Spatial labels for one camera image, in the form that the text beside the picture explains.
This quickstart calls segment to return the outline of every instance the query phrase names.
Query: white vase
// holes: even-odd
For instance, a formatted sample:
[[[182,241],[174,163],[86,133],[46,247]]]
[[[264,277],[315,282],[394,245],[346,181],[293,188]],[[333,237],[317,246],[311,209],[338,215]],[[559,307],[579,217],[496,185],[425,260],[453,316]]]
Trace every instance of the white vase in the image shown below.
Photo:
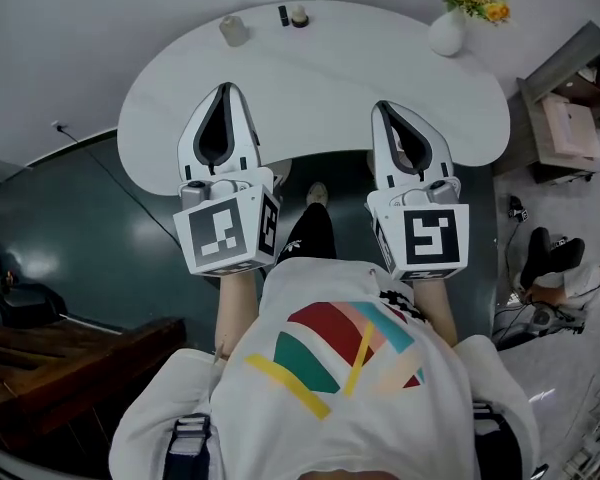
[[[467,23],[464,11],[455,8],[440,16],[429,27],[429,46],[438,55],[449,57],[462,48]]]

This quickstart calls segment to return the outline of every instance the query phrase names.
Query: black pants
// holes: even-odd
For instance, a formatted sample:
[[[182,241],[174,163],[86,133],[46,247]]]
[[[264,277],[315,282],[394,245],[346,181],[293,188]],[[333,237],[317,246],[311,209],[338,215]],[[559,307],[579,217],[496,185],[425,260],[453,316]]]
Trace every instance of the black pants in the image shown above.
[[[536,228],[531,233],[529,254],[520,275],[520,284],[528,290],[537,277],[575,268],[580,265],[583,254],[584,242],[580,238],[569,240],[552,251],[549,231],[546,228]]]
[[[293,226],[276,264],[298,256],[336,259],[331,218],[319,203],[310,204]]]

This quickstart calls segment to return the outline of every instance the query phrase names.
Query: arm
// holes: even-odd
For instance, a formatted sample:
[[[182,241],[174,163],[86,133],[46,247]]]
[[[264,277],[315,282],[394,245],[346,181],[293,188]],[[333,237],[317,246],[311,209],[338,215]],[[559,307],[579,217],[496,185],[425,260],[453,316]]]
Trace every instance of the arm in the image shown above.
[[[413,294],[416,308],[431,322],[433,330],[450,347],[457,345],[456,324],[451,315],[444,281],[414,281]]]
[[[546,302],[552,306],[561,306],[567,302],[567,292],[564,286],[558,288],[545,288],[534,284],[525,293],[525,300],[527,302]]]
[[[227,358],[242,336],[258,318],[255,270],[220,279],[220,300],[216,320],[216,349]]]

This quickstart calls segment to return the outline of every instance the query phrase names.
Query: green floor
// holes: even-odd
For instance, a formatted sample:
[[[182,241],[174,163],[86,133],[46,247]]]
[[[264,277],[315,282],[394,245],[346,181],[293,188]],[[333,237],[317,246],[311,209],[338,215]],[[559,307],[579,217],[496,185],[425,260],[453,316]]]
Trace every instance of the green floor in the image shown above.
[[[115,138],[89,146],[170,232],[177,197],[144,192],[126,176]],[[497,280],[496,219],[489,167],[456,167],[470,203],[469,267],[448,282],[459,334],[490,334]],[[282,196],[278,241],[286,239],[314,181],[330,194],[341,259],[382,263],[363,208],[373,179],[364,152],[294,160]],[[69,312],[122,328],[184,317],[189,342],[211,350],[217,289],[191,276],[171,239],[84,150],[44,162],[0,185],[0,250],[7,268],[56,290]]]

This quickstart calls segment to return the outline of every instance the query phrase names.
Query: wooden chair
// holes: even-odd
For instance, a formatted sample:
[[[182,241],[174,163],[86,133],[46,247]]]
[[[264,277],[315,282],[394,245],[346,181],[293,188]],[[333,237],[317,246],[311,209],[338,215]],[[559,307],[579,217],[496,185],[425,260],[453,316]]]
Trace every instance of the wooden chair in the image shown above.
[[[39,458],[46,437],[72,435],[86,463],[106,470],[108,443],[124,410],[185,338],[184,323],[177,319],[122,334],[67,320],[28,330],[0,327],[0,449],[25,457],[35,449]],[[106,406],[111,399],[115,410]],[[105,407],[106,423],[97,406]],[[98,433],[100,444],[90,446]],[[58,456],[65,441],[56,439],[48,456]],[[89,449],[97,457],[90,457]]]

